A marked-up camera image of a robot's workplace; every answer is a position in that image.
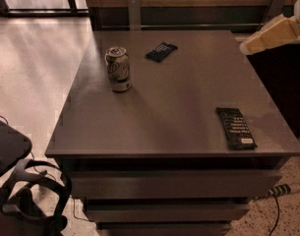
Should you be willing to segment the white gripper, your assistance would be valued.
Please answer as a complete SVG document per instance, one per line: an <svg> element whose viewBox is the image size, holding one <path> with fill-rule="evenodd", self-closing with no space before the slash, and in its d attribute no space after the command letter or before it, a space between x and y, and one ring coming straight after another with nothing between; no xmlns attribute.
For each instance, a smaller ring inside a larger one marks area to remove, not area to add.
<svg viewBox="0 0 300 236"><path fill-rule="evenodd" d="M300 0L294 5L294 17L282 14L267 22L260 30L250 35L240 46L245 55L253 55L294 42L300 35Z"/></svg>

